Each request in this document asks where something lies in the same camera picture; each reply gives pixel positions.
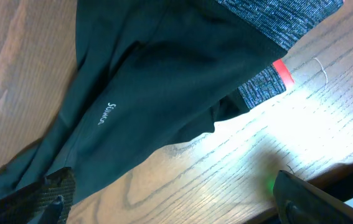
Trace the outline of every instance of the white thread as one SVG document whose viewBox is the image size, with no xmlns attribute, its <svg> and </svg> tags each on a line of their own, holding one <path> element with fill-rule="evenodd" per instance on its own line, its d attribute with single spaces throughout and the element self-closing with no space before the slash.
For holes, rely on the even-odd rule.
<svg viewBox="0 0 353 224">
<path fill-rule="evenodd" d="M 320 67 L 321 67 L 321 71 L 323 72 L 324 76 L 326 77 L 326 85 L 328 84 L 328 75 L 327 72 L 325 71 L 323 65 L 321 64 L 321 62 L 319 61 L 318 58 L 314 57 L 313 59 L 315 59 L 317 62 L 319 62 Z"/>
</svg>

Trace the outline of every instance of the cloth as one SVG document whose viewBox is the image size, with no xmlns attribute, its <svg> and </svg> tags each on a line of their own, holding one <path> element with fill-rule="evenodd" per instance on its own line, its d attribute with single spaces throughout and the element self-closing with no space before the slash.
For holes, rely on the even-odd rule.
<svg viewBox="0 0 353 224">
<path fill-rule="evenodd" d="M 248 112 L 238 87 L 286 54 L 214 0 L 79 0 L 76 32 L 78 75 L 43 140 L 0 172 L 0 198 L 71 167 L 78 203 Z"/>
</svg>

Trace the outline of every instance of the wooden table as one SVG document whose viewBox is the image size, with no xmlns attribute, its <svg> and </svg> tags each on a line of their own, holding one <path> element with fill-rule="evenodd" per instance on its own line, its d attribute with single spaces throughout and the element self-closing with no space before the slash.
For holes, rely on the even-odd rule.
<svg viewBox="0 0 353 224">
<path fill-rule="evenodd" d="M 59 110 L 76 71 L 76 6 L 0 0 L 0 166 L 39 139 Z M 273 206 L 268 189 L 279 169 L 309 180 L 353 164 L 353 1 L 284 61 L 292 90 L 215 124 L 213 134 L 159 149 L 74 206 L 68 222 L 241 223 Z"/>
</svg>

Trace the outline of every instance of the brand logo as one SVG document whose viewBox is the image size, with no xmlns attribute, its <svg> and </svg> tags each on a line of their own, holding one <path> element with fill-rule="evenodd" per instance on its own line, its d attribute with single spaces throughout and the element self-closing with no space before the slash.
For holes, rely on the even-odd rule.
<svg viewBox="0 0 353 224">
<path fill-rule="evenodd" d="M 98 123 L 97 125 L 103 124 L 103 123 L 106 121 L 108 114 L 109 114 L 111 111 L 113 111 L 113 109 L 115 109 L 115 107 L 116 107 L 115 104 L 108 103 L 108 104 L 107 104 L 107 107 L 106 107 L 106 109 L 104 110 L 103 115 L 101 116 L 100 121 L 99 121 L 99 123 Z"/>
</svg>

